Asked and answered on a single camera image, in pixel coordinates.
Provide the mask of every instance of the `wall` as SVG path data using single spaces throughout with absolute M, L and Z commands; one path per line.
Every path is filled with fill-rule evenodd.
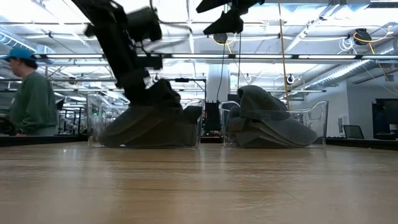
M 338 118 L 345 116 L 347 122 L 349 120 L 347 84 L 345 81 L 339 83 L 336 87 L 326 88 L 326 93 L 310 93 L 305 97 L 304 101 L 292 102 L 292 108 L 293 110 L 309 108 L 322 100 L 329 101 L 328 129 L 326 131 L 326 136 L 344 136 L 344 134 L 339 133 Z
M 373 138 L 372 103 L 375 99 L 398 98 L 385 88 L 376 86 L 348 86 L 349 123 L 359 125 L 365 139 Z

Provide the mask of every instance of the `white pillar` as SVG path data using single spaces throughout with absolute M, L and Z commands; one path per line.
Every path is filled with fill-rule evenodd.
M 218 101 L 223 102 L 227 101 L 228 93 L 229 93 L 229 70 L 228 64 L 221 65 L 209 65 L 209 73 L 207 76 L 207 101 L 209 103 L 217 102 L 217 91 L 220 87 L 220 91 L 218 93 Z

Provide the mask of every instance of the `baseball cap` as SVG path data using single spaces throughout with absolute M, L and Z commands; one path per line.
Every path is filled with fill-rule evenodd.
M 10 54 L 3 57 L 2 60 L 6 60 L 9 62 L 10 58 L 12 57 L 36 61 L 36 59 L 32 57 L 30 50 L 27 49 L 12 49 L 10 50 Z

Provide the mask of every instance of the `green sweater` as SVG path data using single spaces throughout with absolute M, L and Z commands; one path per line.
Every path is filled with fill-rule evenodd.
M 10 121 L 26 133 L 57 125 L 57 108 L 51 84 L 34 72 L 19 86 L 10 107 Z

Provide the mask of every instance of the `ceiling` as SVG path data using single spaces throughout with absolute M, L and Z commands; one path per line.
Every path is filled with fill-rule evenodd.
M 149 0 L 118 0 L 126 12 L 131 12 L 149 5 Z M 219 7 L 201 14 L 195 10 L 200 0 L 154 0 L 159 18 L 170 25 L 161 25 L 163 39 L 156 43 L 145 42 L 146 50 L 176 54 L 223 54 L 223 45 L 217 44 L 212 37 L 203 35 L 203 29 L 217 20 L 224 9 Z M 277 1 L 267 1 L 262 6 L 250 8 L 249 13 L 242 16 L 245 21 L 241 35 L 229 35 L 229 45 L 225 54 L 280 54 L 282 41 L 280 34 L 279 8 Z M 357 28 L 366 28 L 373 39 L 381 39 L 374 47 L 391 41 L 396 37 L 398 26 L 396 14 L 398 9 L 366 8 L 369 1 L 347 1 L 349 4 L 340 6 L 333 13 L 327 14 L 325 20 L 318 18 L 328 8 L 329 1 L 284 1 L 281 7 L 283 20 L 283 41 L 286 54 L 371 54 L 369 47 L 350 46 L 348 40 L 343 42 L 348 34 L 353 34 Z M 56 54 L 101 54 L 101 46 L 95 37 L 85 37 L 83 32 L 89 20 L 78 10 L 71 0 L 13 0 L 4 1 L 0 7 L 1 31 L 20 38 L 25 43 L 36 47 L 44 45 Z M 6 54 L 10 47 L 0 44 L 0 54 Z M 53 73 L 52 78 L 112 78 L 106 66 L 48 67 Z M 179 60 L 165 62 L 162 71 L 153 71 L 153 75 L 165 78 L 205 78 L 208 74 L 207 61 Z M 323 72 L 338 66 L 339 63 L 298 63 L 286 65 L 286 73 L 304 80 L 314 78 Z M 235 62 L 228 62 L 232 77 L 238 74 Z M 283 88 L 284 69 L 281 62 L 241 63 L 241 78 L 251 84 L 263 88 Z M 9 70 L 0 72 L 4 78 L 12 77 Z M 231 88 L 236 88 L 237 82 L 231 82 Z M 68 83 L 54 83 L 63 88 L 83 88 L 82 83 L 70 86 Z M 112 82 L 99 84 L 103 88 L 114 88 Z M 200 90 L 197 83 L 172 84 L 174 88 Z M 184 92 L 182 98 L 204 97 L 204 93 Z

